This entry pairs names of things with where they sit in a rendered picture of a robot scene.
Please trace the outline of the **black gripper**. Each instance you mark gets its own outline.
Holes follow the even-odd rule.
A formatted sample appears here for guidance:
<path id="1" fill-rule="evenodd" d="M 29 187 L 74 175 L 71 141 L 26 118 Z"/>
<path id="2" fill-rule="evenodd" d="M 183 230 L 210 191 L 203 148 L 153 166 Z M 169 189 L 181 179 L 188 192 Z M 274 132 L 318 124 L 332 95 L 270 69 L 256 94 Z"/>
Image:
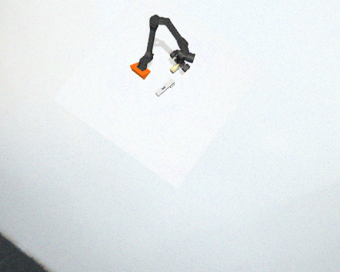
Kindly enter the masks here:
<path id="1" fill-rule="evenodd" d="M 177 56 L 175 55 L 175 51 L 173 51 L 173 52 L 170 54 L 170 57 L 171 57 L 172 59 L 173 59 L 174 57 L 176 57 L 176 59 L 174 60 L 174 62 L 175 62 L 176 64 L 178 64 L 178 66 L 179 66 L 180 68 L 182 67 L 183 72 L 186 72 L 187 70 L 190 69 L 190 66 L 189 66 L 188 64 L 185 65 L 184 60 L 179 61 L 179 60 L 177 59 Z M 184 66 L 184 67 L 183 67 L 183 66 Z"/>

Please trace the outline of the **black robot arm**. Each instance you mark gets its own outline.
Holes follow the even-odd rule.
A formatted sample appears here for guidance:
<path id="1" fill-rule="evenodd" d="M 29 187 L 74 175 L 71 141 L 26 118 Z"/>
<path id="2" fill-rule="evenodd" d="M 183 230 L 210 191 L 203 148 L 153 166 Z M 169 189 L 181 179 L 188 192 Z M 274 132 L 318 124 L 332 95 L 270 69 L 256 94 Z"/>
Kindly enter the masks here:
<path id="1" fill-rule="evenodd" d="M 168 30 L 172 33 L 172 36 L 177 41 L 180 50 L 176 49 L 175 55 L 179 61 L 185 60 L 186 62 L 193 63 L 195 59 L 195 54 L 192 54 L 188 50 L 188 42 L 180 35 L 176 27 L 172 24 L 170 18 L 160 17 L 158 15 L 153 15 L 149 19 L 149 37 L 148 46 L 145 55 L 139 60 L 138 66 L 136 68 L 141 71 L 145 71 L 148 67 L 147 64 L 153 59 L 154 54 L 152 54 L 152 49 L 155 40 L 155 33 L 158 25 L 166 25 Z M 185 59 L 184 59 L 185 58 Z"/>

